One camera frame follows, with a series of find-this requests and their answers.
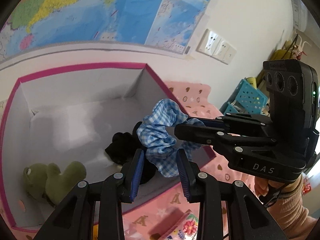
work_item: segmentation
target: light switch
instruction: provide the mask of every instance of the light switch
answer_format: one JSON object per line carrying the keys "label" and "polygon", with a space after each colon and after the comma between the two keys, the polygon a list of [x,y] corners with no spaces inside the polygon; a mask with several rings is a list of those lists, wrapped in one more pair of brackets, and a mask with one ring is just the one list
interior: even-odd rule
{"label": "light switch", "polygon": [[225,40],[221,39],[216,50],[212,54],[212,57],[222,61],[225,54],[227,53],[229,47],[230,47],[230,45]]}
{"label": "light switch", "polygon": [[236,49],[230,46],[229,49],[227,50],[227,53],[224,55],[222,62],[226,64],[230,64],[231,60],[234,58],[236,53],[237,53]]}
{"label": "light switch", "polygon": [[206,29],[198,45],[197,51],[211,56],[220,40],[220,36],[217,35],[214,31]]}

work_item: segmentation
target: pink sleeve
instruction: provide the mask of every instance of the pink sleeve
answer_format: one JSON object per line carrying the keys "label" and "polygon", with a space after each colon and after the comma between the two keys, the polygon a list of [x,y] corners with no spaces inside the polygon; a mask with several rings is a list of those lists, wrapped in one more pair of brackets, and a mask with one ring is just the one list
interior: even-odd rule
{"label": "pink sleeve", "polygon": [[301,177],[294,191],[281,194],[276,204],[268,208],[290,240],[305,240],[317,222],[308,216],[309,210],[302,206],[302,186]]}

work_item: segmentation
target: cardboard box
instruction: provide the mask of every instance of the cardboard box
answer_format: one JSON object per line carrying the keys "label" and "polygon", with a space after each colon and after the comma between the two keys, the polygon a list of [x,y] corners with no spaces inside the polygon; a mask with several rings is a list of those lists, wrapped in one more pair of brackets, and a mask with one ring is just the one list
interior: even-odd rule
{"label": "cardboard box", "polygon": [[[53,162],[63,171],[76,160],[85,165],[89,183],[102,181],[117,172],[104,152],[112,136],[132,132],[163,98],[177,101],[143,63],[71,65],[19,78],[0,128],[0,197],[11,227],[36,232],[53,210],[24,192],[25,167]],[[202,147],[193,156],[201,167],[215,155],[211,148]],[[123,211],[146,203],[179,181],[157,172],[140,186],[133,204],[123,205]]]}

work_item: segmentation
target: camera lens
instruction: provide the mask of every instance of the camera lens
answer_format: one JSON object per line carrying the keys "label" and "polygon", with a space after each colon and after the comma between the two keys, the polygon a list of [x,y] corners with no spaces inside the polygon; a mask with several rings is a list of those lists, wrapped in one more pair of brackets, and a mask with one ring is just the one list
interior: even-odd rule
{"label": "camera lens", "polygon": [[276,85],[279,91],[282,91],[284,88],[283,76],[280,73],[276,74]]}
{"label": "camera lens", "polygon": [[296,79],[293,76],[290,76],[288,79],[288,87],[291,95],[295,96],[298,92],[298,84]]}
{"label": "camera lens", "polygon": [[269,86],[272,85],[272,77],[271,77],[270,73],[268,73],[268,75],[267,75],[267,82],[268,82]]}

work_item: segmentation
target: stuffed frog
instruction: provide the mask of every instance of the stuffed frog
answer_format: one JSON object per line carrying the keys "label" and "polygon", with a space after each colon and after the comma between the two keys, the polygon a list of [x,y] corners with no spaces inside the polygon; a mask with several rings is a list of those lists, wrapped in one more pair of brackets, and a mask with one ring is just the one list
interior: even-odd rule
{"label": "stuffed frog", "polygon": [[45,184],[47,181],[47,165],[32,164],[23,170],[23,185],[28,195],[35,200],[45,202]]}
{"label": "stuffed frog", "polygon": [[87,172],[84,165],[77,161],[70,163],[63,173],[57,164],[50,163],[47,176],[45,193],[54,205],[58,205],[79,181],[85,179]]}
{"label": "stuffed frog", "polygon": [[35,200],[56,206],[86,176],[84,165],[77,161],[70,163],[63,173],[55,163],[35,163],[24,169],[23,184]]}

